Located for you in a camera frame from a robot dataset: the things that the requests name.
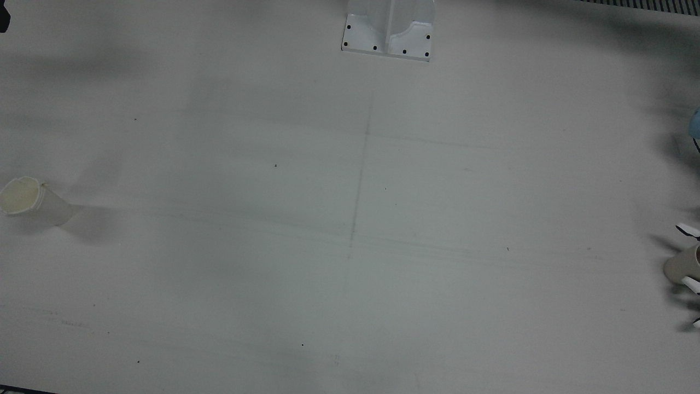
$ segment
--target metal grate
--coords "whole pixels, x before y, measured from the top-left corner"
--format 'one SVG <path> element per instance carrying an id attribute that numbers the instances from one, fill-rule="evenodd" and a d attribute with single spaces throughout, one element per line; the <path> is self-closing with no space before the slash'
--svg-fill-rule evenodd
<path id="1" fill-rule="evenodd" d="M 643 10 L 663 11 L 683 15 L 698 16 L 700 11 L 699 0 L 579 0 L 586 3 L 608 4 L 629 8 L 641 8 Z"/>

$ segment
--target light blue object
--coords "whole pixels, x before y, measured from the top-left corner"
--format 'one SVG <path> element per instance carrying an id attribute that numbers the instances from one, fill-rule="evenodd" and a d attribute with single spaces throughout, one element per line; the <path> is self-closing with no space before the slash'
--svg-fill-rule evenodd
<path id="1" fill-rule="evenodd" d="M 700 140 L 700 108 L 695 110 L 695 114 L 690 119 L 690 127 L 688 127 L 690 136 L 696 140 Z"/>

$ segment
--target black object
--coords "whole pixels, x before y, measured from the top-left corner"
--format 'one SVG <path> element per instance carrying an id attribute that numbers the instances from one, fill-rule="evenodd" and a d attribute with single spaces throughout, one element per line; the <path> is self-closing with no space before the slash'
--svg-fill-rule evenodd
<path id="1" fill-rule="evenodd" d="M 10 13 L 5 8 L 5 0 L 0 0 L 0 33 L 7 32 L 10 26 Z"/>

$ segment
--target tipped over cup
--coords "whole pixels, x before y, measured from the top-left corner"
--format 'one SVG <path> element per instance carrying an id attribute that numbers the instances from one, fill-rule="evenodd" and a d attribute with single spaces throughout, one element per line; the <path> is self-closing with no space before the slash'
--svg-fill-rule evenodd
<path id="1" fill-rule="evenodd" d="M 73 207 L 32 177 L 10 181 L 0 191 L 0 210 L 8 216 L 35 217 L 60 226 L 73 216 Z"/>

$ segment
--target white paper cup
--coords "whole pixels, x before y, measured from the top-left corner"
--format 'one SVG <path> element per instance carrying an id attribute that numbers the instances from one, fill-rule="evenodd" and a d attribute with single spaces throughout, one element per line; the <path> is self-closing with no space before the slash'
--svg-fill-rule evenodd
<path id="1" fill-rule="evenodd" d="M 8 216 L 38 217 L 60 226 L 73 216 L 73 207 L 31 177 L 13 179 L 0 191 L 0 209 Z"/>
<path id="2" fill-rule="evenodd" d="M 683 278 L 689 276 L 700 280 L 700 261 L 698 260 L 700 243 L 689 247 L 668 259 L 664 264 L 664 275 L 673 283 L 681 285 Z"/>

